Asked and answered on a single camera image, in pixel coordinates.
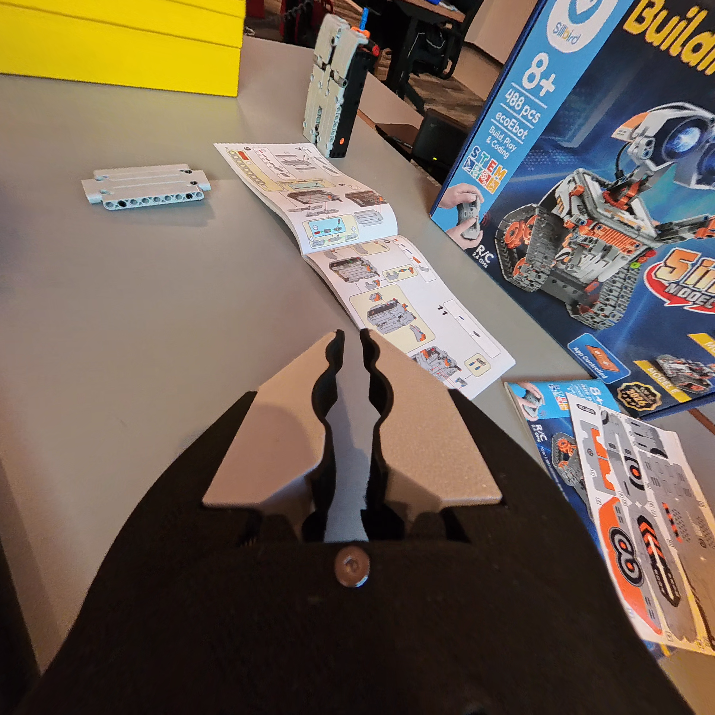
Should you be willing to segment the black office chair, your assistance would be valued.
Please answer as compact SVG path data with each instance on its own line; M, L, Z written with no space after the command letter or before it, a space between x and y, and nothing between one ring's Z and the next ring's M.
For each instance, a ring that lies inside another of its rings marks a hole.
M450 79L455 70L465 35L483 1L452 1L455 10L442 14L430 1L396 1L407 16L404 38L392 51L387 85L399 98L408 98L421 114L423 99L410 85L412 74L430 74Z

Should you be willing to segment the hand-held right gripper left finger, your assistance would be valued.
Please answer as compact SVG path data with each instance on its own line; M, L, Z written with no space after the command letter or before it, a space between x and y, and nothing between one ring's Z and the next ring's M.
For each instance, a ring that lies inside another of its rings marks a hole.
M344 332L328 333L255 394L202 503L281 514L294 528L324 528L336 465L326 415L337 400Z

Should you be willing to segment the black grey robot block assembly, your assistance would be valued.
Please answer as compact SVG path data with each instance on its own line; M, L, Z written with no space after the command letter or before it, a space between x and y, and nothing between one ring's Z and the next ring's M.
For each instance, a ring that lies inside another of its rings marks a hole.
M309 78L303 135L325 157L344 157L378 45L334 14L326 15Z

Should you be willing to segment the black box device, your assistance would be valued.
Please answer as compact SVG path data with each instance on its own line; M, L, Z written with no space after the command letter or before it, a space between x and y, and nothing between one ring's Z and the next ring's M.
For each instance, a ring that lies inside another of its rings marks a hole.
M443 184L469 132L470 127L436 109L427 109L413 143L411 158Z

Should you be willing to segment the toy robot kit box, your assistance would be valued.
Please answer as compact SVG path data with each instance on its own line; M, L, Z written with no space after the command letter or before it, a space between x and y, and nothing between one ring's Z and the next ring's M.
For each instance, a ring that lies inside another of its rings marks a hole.
M432 218L619 405L714 401L714 2L540 1Z

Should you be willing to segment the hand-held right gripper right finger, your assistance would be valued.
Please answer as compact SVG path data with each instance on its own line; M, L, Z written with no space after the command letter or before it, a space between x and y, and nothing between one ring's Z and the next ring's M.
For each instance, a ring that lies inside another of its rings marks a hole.
M380 333L360 332L369 398L379 418L372 434L365 523L413 523L443 508L499 503L502 493L453 396Z

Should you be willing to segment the blue closed booklet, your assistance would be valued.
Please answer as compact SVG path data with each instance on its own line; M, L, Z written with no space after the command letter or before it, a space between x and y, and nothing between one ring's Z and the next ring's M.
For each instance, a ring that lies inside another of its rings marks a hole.
M543 465L575 509L606 564L626 615L648 644L674 643L666 621L672 572L657 518L648 510L636 436L646 425L612 411L597 380L507 382Z

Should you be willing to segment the grey desk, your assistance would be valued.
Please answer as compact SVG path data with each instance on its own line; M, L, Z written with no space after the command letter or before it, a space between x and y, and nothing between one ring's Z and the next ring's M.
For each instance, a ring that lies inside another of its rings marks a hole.
M1 79L1 532L38 660L18 714L691 714L498 379L453 401L504 493L359 543L359 333L217 153L299 141L312 52L247 40L237 99ZM201 201L110 211L95 170ZM201 499L261 383L344 330L327 533Z

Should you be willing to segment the grey panel beam assembly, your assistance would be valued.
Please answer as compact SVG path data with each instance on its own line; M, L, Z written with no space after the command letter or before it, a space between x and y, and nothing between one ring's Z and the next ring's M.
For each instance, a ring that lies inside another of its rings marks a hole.
M110 211L201 201L211 190L204 172L186 164L98 169L82 187L91 204Z

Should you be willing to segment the yellow plastic bin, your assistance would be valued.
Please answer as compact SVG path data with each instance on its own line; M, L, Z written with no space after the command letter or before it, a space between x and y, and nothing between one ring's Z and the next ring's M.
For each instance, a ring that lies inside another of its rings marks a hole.
M245 1L2 1L1 72L236 96Z

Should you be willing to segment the open instruction booklet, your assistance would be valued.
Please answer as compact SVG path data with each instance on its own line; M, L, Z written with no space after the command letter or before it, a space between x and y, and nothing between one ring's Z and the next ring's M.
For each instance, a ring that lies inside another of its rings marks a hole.
M425 256L390 204L308 142L215 145L291 228L301 254L360 329L382 335L448 388L474 398L515 364Z

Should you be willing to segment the robot sticker sheet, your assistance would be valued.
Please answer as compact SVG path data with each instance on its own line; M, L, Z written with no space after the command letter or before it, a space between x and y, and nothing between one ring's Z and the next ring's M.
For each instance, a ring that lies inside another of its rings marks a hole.
M598 540L634 629L714 655L714 517L677 435L567 398Z

